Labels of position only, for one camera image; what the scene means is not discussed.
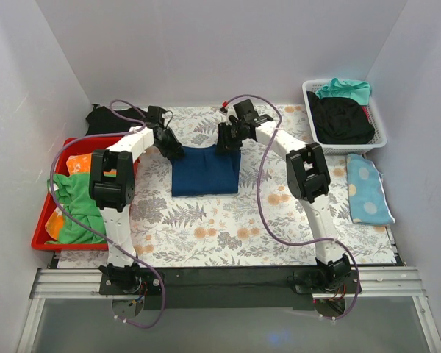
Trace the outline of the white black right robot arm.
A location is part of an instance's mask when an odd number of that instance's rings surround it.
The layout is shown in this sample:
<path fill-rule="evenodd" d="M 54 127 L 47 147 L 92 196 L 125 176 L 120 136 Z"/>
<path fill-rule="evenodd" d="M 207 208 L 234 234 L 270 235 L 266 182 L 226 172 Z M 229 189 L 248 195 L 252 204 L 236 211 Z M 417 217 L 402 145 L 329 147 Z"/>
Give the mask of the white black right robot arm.
<path fill-rule="evenodd" d="M 337 239 L 337 231 L 329 209 L 331 177 L 322 147 L 318 143 L 305 143 L 281 129 L 282 114 L 270 102 L 277 114 L 275 121 L 267 114 L 259 114 L 251 96 L 242 95 L 242 101 L 225 101 L 219 108 L 223 120 L 218 124 L 216 152 L 226 154 L 239 151 L 244 140 L 253 140 L 265 146 L 257 174 L 257 207 L 260 219 L 268 234 L 285 246 L 315 246 L 318 279 L 312 286 L 334 292 L 344 285 L 351 274 L 350 254 Z M 287 186 L 299 200 L 306 213 L 313 239 L 292 243 L 274 235 L 262 210 L 260 185 L 268 152 L 273 151 L 286 163 Z"/>

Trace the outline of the dark blue t shirt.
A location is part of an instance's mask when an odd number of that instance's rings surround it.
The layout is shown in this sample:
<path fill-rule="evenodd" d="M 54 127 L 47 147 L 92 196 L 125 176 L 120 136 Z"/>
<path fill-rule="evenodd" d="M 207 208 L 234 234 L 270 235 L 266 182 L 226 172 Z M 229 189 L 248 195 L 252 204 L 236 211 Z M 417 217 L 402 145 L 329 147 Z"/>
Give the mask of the dark blue t shirt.
<path fill-rule="evenodd" d="M 183 158 L 171 161 L 172 197 L 238 193 L 241 151 L 218 154 L 216 147 L 183 147 Z"/>

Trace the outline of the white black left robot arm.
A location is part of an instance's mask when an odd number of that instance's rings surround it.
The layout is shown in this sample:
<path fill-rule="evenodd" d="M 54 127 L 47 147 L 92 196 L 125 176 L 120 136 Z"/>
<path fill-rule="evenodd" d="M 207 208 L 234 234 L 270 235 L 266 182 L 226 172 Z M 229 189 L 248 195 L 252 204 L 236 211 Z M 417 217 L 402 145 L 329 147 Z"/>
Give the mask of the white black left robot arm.
<path fill-rule="evenodd" d="M 100 267 L 111 284 L 127 294 L 136 293 L 143 284 L 141 267 L 135 260 L 129 221 L 130 205 L 135 197 L 134 164 L 151 146 L 169 160 L 184 156 L 170 121 L 168 110 L 148 107 L 144 127 L 134 126 L 119 141 L 92 153 L 89 194 L 99 208 L 108 243 L 107 265 Z"/>

